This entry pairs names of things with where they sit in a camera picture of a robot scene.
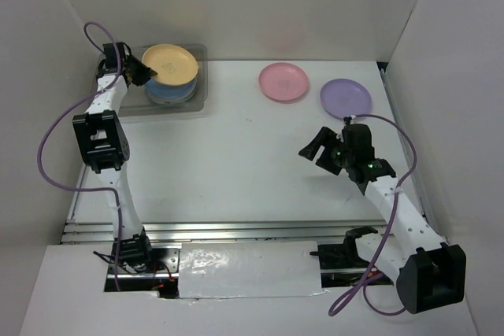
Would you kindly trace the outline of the cream plate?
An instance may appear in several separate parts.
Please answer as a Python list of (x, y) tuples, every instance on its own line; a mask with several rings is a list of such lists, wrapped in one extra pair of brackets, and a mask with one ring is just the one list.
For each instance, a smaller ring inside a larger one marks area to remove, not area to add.
[(183, 104), (186, 102), (190, 102), (191, 99), (195, 96), (196, 92), (193, 91), (191, 93), (187, 93), (185, 95), (173, 95), (173, 96), (168, 96), (168, 95), (163, 95), (163, 96), (158, 96), (156, 94), (153, 94), (151, 92), (146, 92), (147, 98), (154, 103), (155, 105), (166, 105), (166, 106), (174, 106), (174, 105), (179, 105)]

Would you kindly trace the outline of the orange plate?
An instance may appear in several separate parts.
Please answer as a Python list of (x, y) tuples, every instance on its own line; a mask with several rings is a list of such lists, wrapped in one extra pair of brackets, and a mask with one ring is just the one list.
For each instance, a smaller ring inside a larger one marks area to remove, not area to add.
[(198, 74), (195, 57), (181, 46), (159, 44), (148, 48), (142, 63), (155, 72), (152, 78), (166, 86), (178, 87), (191, 82)]

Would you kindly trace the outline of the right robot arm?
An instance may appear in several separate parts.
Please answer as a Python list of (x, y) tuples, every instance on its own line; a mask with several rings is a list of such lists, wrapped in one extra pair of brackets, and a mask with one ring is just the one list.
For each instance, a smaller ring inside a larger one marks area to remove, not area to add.
[(365, 124), (347, 121), (340, 133), (323, 127), (299, 151), (325, 171), (346, 172), (351, 182), (387, 221), (384, 233), (370, 226), (346, 232), (341, 246), (325, 245), (313, 251), (321, 267), (336, 264), (365, 266), (356, 286), (330, 308), (342, 306), (373, 281), (388, 278), (405, 311), (411, 314), (459, 303), (465, 293), (466, 255), (437, 234), (402, 190), (403, 179), (375, 155), (372, 134)]

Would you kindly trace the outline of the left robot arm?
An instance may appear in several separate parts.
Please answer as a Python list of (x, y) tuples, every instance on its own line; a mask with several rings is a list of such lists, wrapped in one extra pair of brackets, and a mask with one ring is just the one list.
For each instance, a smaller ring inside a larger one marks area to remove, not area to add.
[(83, 114), (72, 118), (72, 126), (83, 162), (107, 189), (113, 225), (111, 259), (124, 269), (146, 272), (154, 266), (156, 254), (132, 200), (127, 175), (131, 149), (118, 112), (129, 87), (143, 85), (153, 71), (123, 42), (105, 44), (103, 54), (96, 76), (98, 94)]

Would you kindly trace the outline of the pink plate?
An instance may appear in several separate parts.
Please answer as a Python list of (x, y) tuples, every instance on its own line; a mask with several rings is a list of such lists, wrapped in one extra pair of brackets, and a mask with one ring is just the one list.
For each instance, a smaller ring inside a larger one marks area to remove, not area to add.
[(258, 77), (261, 92), (277, 102), (293, 102), (309, 89), (307, 74), (297, 65), (277, 62), (264, 67)]

